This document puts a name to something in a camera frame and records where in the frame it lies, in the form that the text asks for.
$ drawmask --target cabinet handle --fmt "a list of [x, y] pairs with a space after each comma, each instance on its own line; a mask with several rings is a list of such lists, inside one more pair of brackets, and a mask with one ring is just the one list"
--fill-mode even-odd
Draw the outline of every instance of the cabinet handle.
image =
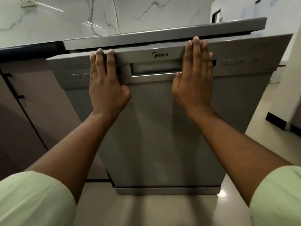
[[17, 100], [18, 99], [21, 99], [21, 98], [24, 98], [23, 95], [18, 95], [17, 92], [15, 91], [13, 85], [11, 84], [11, 82], [9, 81], [8, 77], [12, 77], [12, 75], [10, 73], [8, 74], [3, 74], [1, 72], [1, 76], [2, 78], [4, 79], [6, 85], [8, 86], [9, 90], [11, 91], [11, 93], [13, 94], [13, 97], [16, 98]]

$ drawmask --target dishwasher door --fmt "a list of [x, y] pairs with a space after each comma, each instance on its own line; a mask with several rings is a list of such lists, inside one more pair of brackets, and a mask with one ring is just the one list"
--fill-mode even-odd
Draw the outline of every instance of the dishwasher door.
[[[211, 105], [242, 133], [290, 37], [208, 40], [215, 59]], [[226, 172], [171, 93], [172, 78], [184, 46], [182, 42], [115, 50], [119, 79], [128, 85], [132, 99], [108, 131], [98, 152], [118, 194], [217, 194], [220, 191]], [[151, 56], [154, 52], [169, 55], [154, 58]], [[86, 74], [90, 53], [49, 59], [82, 121], [92, 112]], [[225, 65], [224, 60], [230, 60], [230, 64]], [[171, 62], [170, 70], [165, 62]], [[152, 65], [155, 73], [149, 68]]]

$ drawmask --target forearm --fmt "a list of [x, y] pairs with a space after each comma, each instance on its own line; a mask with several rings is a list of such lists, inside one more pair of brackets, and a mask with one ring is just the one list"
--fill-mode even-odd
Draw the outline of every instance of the forearm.
[[278, 167], [291, 165], [222, 120], [212, 109], [193, 117], [247, 205], [260, 182]]
[[100, 114], [89, 116], [27, 171], [37, 171], [61, 181], [78, 202], [98, 147], [111, 123]]

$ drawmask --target shirt sleeve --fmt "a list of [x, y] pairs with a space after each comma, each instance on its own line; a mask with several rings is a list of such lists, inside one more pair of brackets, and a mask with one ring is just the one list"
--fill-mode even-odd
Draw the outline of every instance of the shirt sleeve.
[[253, 226], [301, 225], [301, 167], [280, 167], [266, 176], [250, 210]]
[[76, 203], [60, 181], [27, 171], [0, 182], [0, 226], [72, 226]]

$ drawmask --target stainless steel dishwasher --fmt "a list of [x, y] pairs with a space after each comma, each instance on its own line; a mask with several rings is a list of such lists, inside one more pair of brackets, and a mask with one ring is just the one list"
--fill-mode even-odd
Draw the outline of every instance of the stainless steel dishwasher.
[[115, 48], [119, 80], [132, 99], [99, 154], [120, 195], [218, 194], [226, 174], [171, 94], [186, 41], [205, 38], [214, 53], [212, 107], [244, 133], [290, 41], [262, 37], [266, 18], [64, 41], [72, 54], [48, 62], [81, 121], [92, 112], [89, 55]]

